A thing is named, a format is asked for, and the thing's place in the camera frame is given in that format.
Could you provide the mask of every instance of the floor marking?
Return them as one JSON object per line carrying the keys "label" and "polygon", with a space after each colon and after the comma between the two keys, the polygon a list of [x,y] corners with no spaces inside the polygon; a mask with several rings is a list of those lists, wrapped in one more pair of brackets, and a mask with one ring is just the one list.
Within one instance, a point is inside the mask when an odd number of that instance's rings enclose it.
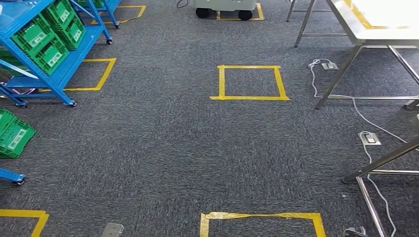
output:
{"label": "floor marking", "polygon": [[[263,17],[262,7],[260,6],[260,3],[256,3],[256,9],[259,17],[257,18],[251,18],[249,21],[261,21],[264,20],[265,17]],[[241,21],[239,18],[221,18],[220,11],[217,11],[217,21]]]}
{"label": "floor marking", "polygon": [[[127,21],[129,21],[129,20],[132,20],[132,19],[135,19],[135,18],[140,18],[142,15],[143,15],[143,13],[144,13],[144,11],[145,11],[145,8],[146,8],[147,6],[145,6],[145,5],[137,5],[137,6],[117,6],[117,8],[140,8],[140,10],[139,10],[139,12],[138,12],[138,14],[137,14],[137,16],[136,17],[132,17],[132,18],[129,18],[128,20],[124,20],[124,21],[117,21],[118,23],[125,23],[125,22],[127,22]],[[95,20],[92,20],[92,22],[91,22],[91,24],[93,25],[93,24],[96,24],[96,21]],[[103,24],[113,24],[113,22],[112,21],[104,21],[103,22]]]}
{"label": "floor marking", "polygon": [[48,220],[49,215],[45,211],[38,210],[13,210],[0,209],[0,217],[35,217],[39,218],[32,231],[31,237],[39,237]]}
{"label": "floor marking", "polygon": [[[95,58],[95,59],[84,59],[83,62],[108,62],[108,66],[106,67],[105,72],[103,73],[102,77],[100,78],[99,82],[95,87],[70,87],[64,88],[63,91],[98,91],[102,89],[103,84],[105,83],[106,79],[114,67],[117,58]],[[40,89],[39,92],[48,92],[51,91],[49,89]]]}
{"label": "floor marking", "polygon": [[[218,96],[210,96],[211,100],[290,100],[282,83],[280,66],[258,65],[219,65],[218,66]],[[225,69],[273,69],[279,96],[226,96],[225,95]]]}
{"label": "floor marking", "polygon": [[323,227],[322,217],[318,212],[284,212],[276,214],[244,214],[232,212],[210,212],[208,214],[201,213],[201,225],[199,230],[199,237],[209,237],[210,220],[226,220],[246,218],[251,216],[260,217],[282,217],[290,219],[308,219],[313,221],[314,231],[317,237],[326,237]]}

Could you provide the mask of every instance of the white table top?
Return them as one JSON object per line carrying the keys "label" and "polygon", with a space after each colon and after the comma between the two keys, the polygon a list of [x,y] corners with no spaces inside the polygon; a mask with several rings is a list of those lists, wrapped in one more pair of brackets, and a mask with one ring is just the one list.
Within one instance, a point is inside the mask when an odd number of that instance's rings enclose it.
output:
{"label": "white table top", "polygon": [[327,0],[354,44],[419,45],[419,0]]}

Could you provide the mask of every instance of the blue shelving cart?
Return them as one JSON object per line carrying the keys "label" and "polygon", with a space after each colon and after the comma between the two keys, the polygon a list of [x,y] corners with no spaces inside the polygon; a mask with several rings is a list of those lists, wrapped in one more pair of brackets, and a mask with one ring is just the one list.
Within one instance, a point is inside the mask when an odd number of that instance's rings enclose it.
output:
{"label": "blue shelving cart", "polygon": [[[54,0],[24,0],[24,1],[0,1],[2,13],[0,14],[0,45],[4,45],[21,63],[23,63],[30,73],[23,71],[3,60],[0,64],[12,68],[24,76],[14,76],[8,83],[0,83],[0,94],[4,94],[12,99],[17,106],[25,108],[27,102],[24,97],[58,97],[64,105],[76,106],[76,101],[70,99],[63,92],[64,87],[73,76],[76,69],[93,47],[97,38],[103,33],[106,42],[112,43],[112,37],[103,24],[100,15],[92,0],[87,0],[89,10],[81,7],[74,0],[70,0],[73,7],[85,12],[94,19],[96,25],[85,25],[85,34],[81,39],[80,45],[76,50],[70,51],[69,55],[61,62],[55,71],[47,76],[26,54],[15,44],[11,37],[27,24],[31,19],[40,14]],[[51,93],[35,94],[16,94],[13,88],[48,88]]]}
{"label": "blue shelving cart", "polygon": [[103,7],[97,7],[96,10],[98,12],[106,12],[107,15],[102,15],[102,17],[108,17],[111,19],[112,24],[114,24],[114,26],[116,28],[119,28],[119,23],[115,18],[114,12],[117,9],[119,3],[121,2],[121,0],[102,0],[104,6]]}

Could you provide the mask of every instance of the white power cable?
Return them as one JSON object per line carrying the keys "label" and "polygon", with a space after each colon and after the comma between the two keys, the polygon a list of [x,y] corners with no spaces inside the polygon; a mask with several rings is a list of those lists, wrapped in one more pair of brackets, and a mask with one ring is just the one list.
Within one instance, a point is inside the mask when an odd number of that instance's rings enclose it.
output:
{"label": "white power cable", "polygon": [[[314,74],[314,71],[313,71],[314,66],[316,66],[316,65],[317,65],[317,64],[319,64],[319,63],[321,63],[321,62],[322,62],[322,60],[326,60],[326,61],[328,61],[329,63],[332,63],[332,61],[330,61],[329,59],[326,59],[326,58],[319,58],[319,59],[314,59],[312,63],[308,64],[308,68],[310,68],[311,74],[313,75],[313,80],[311,81],[311,86],[312,86],[312,87],[313,87],[313,89],[314,89],[314,95],[313,95],[313,96],[314,96],[314,98],[322,98],[322,96],[317,95],[317,88],[316,88],[316,86],[314,85],[314,82],[315,82],[315,80],[316,80],[316,75]],[[393,133],[391,133],[391,132],[389,132],[389,131],[385,130],[384,128],[382,128],[382,127],[380,127],[380,126],[378,126],[378,125],[376,125],[376,124],[372,123],[372,122],[371,122],[371,121],[369,121],[368,119],[366,119],[366,118],[365,118],[365,117],[361,114],[361,112],[359,112],[358,107],[356,106],[356,102],[355,102],[355,98],[354,98],[354,97],[352,97],[352,96],[347,96],[347,95],[331,95],[331,96],[341,96],[341,97],[351,98],[351,99],[352,99],[352,102],[353,102],[353,105],[354,105],[354,108],[355,108],[355,110],[356,110],[356,112],[359,114],[359,116],[361,116],[361,118],[362,118],[363,120],[365,120],[367,123],[371,124],[372,126],[374,126],[374,127],[378,128],[378,129],[380,129],[380,130],[382,130],[382,131],[384,131],[384,132],[386,132],[386,133],[390,134],[391,136],[393,136],[393,137],[395,137],[395,138],[399,139],[400,141],[402,141],[402,142],[404,142],[404,143],[407,143],[407,142],[406,142],[405,140],[403,140],[402,138],[400,138],[400,137],[398,137],[398,136],[394,135]],[[359,135],[361,136],[361,135],[363,135],[363,134],[369,134],[369,132],[367,132],[367,131],[362,131]],[[363,144],[363,146],[364,146],[364,151],[365,151],[365,153],[367,154],[368,158],[370,159],[370,164],[371,164],[371,163],[373,162],[373,159],[371,158],[370,154],[368,153],[366,145],[365,145],[365,144]],[[391,225],[392,225],[392,227],[393,227],[393,232],[391,233],[391,237],[394,237],[394,234],[396,234],[397,229],[396,229],[396,226],[394,225],[393,219],[391,218],[391,215],[390,215],[390,208],[389,208],[389,206],[388,206],[388,201],[384,198],[384,196],[383,196],[383,195],[382,195],[382,193],[380,192],[380,190],[379,190],[378,186],[375,184],[375,182],[374,182],[374,181],[370,178],[370,174],[368,174],[368,175],[367,175],[367,179],[368,179],[368,180],[369,180],[369,181],[373,184],[373,186],[374,186],[374,187],[375,187],[375,189],[377,190],[378,195],[379,195],[379,196],[381,197],[381,199],[385,202],[385,209],[386,209],[386,212],[387,212],[387,217],[388,217],[388,220],[390,221],[390,223],[391,223]]]}
{"label": "white power cable", "polygon": [[[367,131],[362,131],[359,133],[359,136],[361,138],[362,134],[369,134],[370,132]],[[368,153],[367,151],[367,146],[365,144],[362,144],[362,146],[364,146],[364,151],[367,154],[368,158],[370,159],[370,164],[373,162],[373,159],[371,158],[371,155]],[[393,227],[393,232],[391,233],[391,237],[394,237],[394,234],[396,233],[397,229],[396,229],[396,225],[393,222],[393,219],[391,218],[390,215],[390,208],[388,206],[388,201],[387,199],[385,199],[385,197],[382,195],[381,191],[379,190],[377,184],[375,184],[375,182],[370,178],[370,174],[367,175],[367,179],[374,185],[375,189],[377,190],[378,195],[381,197],[381,199],[385,202],[385,211],[387,212],[387,217],[388,220],[390,221],[392,227]]]}

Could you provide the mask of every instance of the floor electrical socket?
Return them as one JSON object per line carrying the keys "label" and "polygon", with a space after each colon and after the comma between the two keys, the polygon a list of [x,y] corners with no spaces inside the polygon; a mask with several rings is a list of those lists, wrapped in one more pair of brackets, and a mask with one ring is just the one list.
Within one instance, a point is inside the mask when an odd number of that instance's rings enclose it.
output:
{"label": "floor electrical socket", "polygon": [[322,63],[325,70],[339,70],[336,63]]}
{"label": "floor electrical socket", "polygon": [[361,138],[362,144],[364,145],[381,145],[381,142],[377,138],[375,133],[358,133],[358,136]]}

